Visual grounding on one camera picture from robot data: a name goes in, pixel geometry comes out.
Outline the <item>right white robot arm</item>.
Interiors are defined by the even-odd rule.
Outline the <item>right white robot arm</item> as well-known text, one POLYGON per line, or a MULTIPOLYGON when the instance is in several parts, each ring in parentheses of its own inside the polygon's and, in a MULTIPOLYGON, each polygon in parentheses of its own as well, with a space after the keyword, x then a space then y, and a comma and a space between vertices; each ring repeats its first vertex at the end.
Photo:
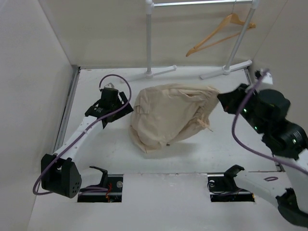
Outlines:
POLYGON ((234 115, 231 132, 242 116, 267 146, 271 155, 259 153, 235 138, 244 149, 263 158, 280 163, 291 183, 290 187, 274 183, 269 177, 261 178, 240 165, 224 172, 223 184, 218 191, 224 194, 244 189, 276 207, 289 223, 308 226, 308 136, 304 129, 285 117, 290 101, 277 90, 254 88, 241 84, 235 90, 218 95, 224 111, 234 115))

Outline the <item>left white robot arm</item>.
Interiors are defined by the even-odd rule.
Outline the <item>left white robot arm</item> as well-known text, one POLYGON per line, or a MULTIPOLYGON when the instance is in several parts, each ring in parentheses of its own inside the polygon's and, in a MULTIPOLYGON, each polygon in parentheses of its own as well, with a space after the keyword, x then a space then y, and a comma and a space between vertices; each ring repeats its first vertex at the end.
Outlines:
POLYGON ((90 166, 83 172, 77 163, 91 141, 106 127, 133 112, 130 98, 124 92, 113 88, 101 89, 101 97, 85 113, 73 135, 54 154, 45 154, 41 159, 39 181, 48 193, 56 193, 68 198, 79 191, 105 192, 108 186, 108 172, 90 166))

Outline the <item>beige trousers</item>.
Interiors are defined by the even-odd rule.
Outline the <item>beige trousers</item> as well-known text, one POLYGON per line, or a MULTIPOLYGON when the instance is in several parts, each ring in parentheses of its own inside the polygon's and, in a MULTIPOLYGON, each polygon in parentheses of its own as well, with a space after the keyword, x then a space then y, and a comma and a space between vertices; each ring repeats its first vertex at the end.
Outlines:
POLYGON ((129 135, 150 153, 210 127, 219 90, 203 84, 171 83, 142 89, 130 117, 129 135))

